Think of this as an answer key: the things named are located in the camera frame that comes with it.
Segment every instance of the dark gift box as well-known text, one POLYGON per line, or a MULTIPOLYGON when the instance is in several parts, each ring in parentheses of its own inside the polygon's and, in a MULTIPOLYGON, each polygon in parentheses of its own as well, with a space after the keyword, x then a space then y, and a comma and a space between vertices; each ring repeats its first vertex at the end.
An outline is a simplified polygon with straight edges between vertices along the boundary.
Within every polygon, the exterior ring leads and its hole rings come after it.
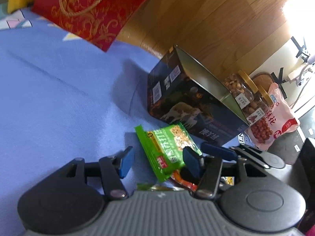
POLYGON ((231 93, 202 64, 173 46, 148 76, 148 111, 190 134, 223 145, 249 125, 231 93))

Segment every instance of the gold floral pattern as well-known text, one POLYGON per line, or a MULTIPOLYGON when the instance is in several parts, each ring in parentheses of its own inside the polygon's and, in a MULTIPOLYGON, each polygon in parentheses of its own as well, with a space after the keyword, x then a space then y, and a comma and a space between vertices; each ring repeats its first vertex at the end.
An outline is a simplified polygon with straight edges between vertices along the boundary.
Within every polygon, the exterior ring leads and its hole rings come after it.
MULTIPOLYGON (((95 0, 62 0, 63 7, 69 12, 81 11, 95 0)), ((102 49, 102 41, 111 43, 118 33, 111 30, 122 28, 136 10, 130 0, 102 0, 92 10, 76 17, 62 14, 58 6, 51 8, 51 16, 58 19, 58 24, 65 30, 79 35, 102 49), (115 13, 115 19, 108 14, 115 13)))

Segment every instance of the red gift bag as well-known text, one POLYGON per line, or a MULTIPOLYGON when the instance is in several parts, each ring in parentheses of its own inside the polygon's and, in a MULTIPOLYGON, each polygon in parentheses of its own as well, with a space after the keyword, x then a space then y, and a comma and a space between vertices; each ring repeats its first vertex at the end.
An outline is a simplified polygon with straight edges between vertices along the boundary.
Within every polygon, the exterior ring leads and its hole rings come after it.
POLYGON ((35 0, 32 11, 106 51, 145 0, 35 0))

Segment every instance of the blue bed sheet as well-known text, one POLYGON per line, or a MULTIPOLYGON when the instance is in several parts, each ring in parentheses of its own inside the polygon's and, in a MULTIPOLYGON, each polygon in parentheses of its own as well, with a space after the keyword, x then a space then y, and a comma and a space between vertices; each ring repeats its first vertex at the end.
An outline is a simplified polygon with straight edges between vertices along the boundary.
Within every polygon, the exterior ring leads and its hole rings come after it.
POLYGON ((74 157, 97 161, 132 145, 125 187, 156 182, 134 127, 166 125, 146 110, 156 57, 119 41, 105 53, 22 12, 32 27, 0 31, 0 235, 12 236, 24 230, 21 194, 74 157))

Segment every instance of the gift bag rope handle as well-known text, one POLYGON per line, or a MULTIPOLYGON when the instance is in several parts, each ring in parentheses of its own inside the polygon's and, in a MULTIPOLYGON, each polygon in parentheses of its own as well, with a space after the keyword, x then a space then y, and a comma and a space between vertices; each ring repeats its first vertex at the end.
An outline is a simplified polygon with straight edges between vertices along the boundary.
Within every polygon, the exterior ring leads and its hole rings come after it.
POLYGON ((59 6, 60 6, 60 9, 61 9, 61 12, 62 12, 64 15, 66 15, 67 17, 75 17, 75 16, 79 16, 79 15, 81 15, 81 14, 83 14, 83 13, 86 13, 86 12, 92 10, 92 9, 93 9, 95 6, 97 6, 101 1, 102 1, 102 0, 95 0, 95 2, 94 2, 91 6, 85 8, 85 9, 82 10, 82 11, 78 11, 78 12, 68 12, 68 11, 66 11, 65 8, 64 8, 64 6, 63 6, 63 4, 62 4, 62 0, 59 0, 59 6))

